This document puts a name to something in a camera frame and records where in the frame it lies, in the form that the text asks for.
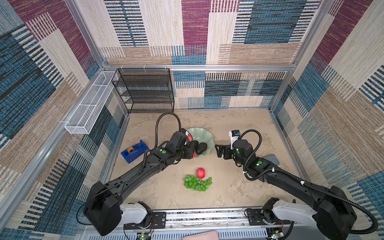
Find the dark fake avocado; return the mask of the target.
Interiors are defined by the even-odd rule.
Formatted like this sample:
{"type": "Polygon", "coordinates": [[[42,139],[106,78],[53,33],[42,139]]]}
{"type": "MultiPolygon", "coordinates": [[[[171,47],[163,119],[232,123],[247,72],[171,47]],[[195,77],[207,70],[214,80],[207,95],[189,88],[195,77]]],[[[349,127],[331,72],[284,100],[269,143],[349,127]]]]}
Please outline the dark fake avocado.
{"type": "Polygon", "coordinates": [[[195,152],[197,155],[201,155],[207,150],[207,148],[208,148],[208,145],[206,143],[199,143],[196,146],[195,152]]]}
{"type": "Polygon", "coordinates": [[[199,145],[199,142],[196,140],[191,142],[191,146],[193,147],[194,151],[197,149],[198,145],[199,145]]]}

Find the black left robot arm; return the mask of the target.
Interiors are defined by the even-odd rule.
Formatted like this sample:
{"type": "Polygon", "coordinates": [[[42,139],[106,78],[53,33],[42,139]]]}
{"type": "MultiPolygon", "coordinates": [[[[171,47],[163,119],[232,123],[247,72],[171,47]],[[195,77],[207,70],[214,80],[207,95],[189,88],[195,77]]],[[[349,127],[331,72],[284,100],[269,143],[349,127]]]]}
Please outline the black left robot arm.
{"type": "Polygon", "coordinates": [[[191,159],[194,150],[188,138],[188,132],[178,121],[178,130],[171,139],[155,143],[151,150],[144,153],[143,161],[105,184],[96,182],[92,185],[87,200],[81,210],[89,225],[100,236],[110,234],[117,226],[135,224],[138,228],[148,229],[155,226],[152,209],[144,202],[125,204],[126,198],[141,184],[182,159],[191,159]]]}

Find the green fake grape bunch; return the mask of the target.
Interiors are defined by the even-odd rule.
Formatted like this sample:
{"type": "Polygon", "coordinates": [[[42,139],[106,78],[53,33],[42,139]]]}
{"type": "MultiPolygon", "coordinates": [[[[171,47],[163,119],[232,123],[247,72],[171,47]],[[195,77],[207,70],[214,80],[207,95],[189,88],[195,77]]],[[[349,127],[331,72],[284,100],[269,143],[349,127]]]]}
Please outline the green fake grape bunch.
{"type": "Polygon", "coordinates": [[[193,191],[205,192],[207,191],[213,184],[213,179],[211,177],[206,180],[202,180],[195,176],[186,176],[184,178],[184,186],[187,189],[191,189],[193,191]]]}

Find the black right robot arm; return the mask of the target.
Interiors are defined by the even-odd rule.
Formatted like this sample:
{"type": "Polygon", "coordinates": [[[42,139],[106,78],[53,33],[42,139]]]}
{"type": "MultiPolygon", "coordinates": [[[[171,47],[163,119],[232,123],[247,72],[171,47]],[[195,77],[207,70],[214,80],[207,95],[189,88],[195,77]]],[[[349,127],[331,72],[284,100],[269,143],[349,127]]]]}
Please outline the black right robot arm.
{"type": "Polygon", "coordinates": [[[303,223],[318,229],[330,240],[345,240],[348,235],[374,233],[379,223],[373,213],[348,200],[338,187],[327,188],[305,181],[278,167],[272,161],[256,155],[262,137],[257,130],[230,132],[229,145],[216,145],[219,158],[232,159],[248,181],[274,185],[304,202],[303,205],[285,203],[270,198],[263,206],[265,222],[274,219],[303,223]]]}

